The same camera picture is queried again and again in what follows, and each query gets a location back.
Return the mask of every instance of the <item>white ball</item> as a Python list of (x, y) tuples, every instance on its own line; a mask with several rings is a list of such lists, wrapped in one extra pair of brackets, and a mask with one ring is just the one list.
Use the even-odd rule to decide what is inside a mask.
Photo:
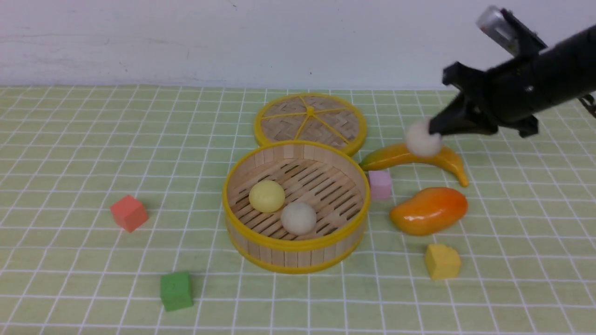
[(424, 118), (411, 125), (406, 131), (406, 147), (418, 157), (433, 157), (441, 151), (443, 141), (440, 134), (429, 134), (430, 118)]
[(281, 225), (290, 234), (305, 235), (315, 228), (315, 224), (316, 212), (307, 203), (295, 201), (281, 211)]

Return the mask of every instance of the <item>yellow cube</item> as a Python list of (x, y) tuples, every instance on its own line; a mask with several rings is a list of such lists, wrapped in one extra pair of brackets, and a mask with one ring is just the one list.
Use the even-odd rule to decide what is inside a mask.
[(426, 249), (424, 262), (432, 280), (455, 278), (460, 274), (459, 254), (444, 244), (430, 244)]

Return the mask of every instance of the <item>white wall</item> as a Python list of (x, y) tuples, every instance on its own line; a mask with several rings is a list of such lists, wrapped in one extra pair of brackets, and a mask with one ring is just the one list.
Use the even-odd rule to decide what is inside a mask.
[(596, 23), (595, 0), (0, 0), (0, 85), (440, 88), (509, 58), (489, 4), (548, 44)]

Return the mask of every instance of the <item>green cube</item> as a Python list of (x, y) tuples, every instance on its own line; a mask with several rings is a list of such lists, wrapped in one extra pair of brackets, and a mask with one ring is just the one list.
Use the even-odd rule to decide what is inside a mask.
[(163, 275), (160, 280), (160, 297), (166, 312), (188, 308), (193, 305), (193, 290), (187, 271)]

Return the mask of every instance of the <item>bamboo steamer lid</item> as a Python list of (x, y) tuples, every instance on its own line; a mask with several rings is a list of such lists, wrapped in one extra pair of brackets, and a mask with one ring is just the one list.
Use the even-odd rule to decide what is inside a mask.
[(327, 94), (286, 95), (265, 105), (254, 121), (260, 146), (279, 141), (318, 142), (353, 156), (364, 144), (367, 124), (351, 103)]

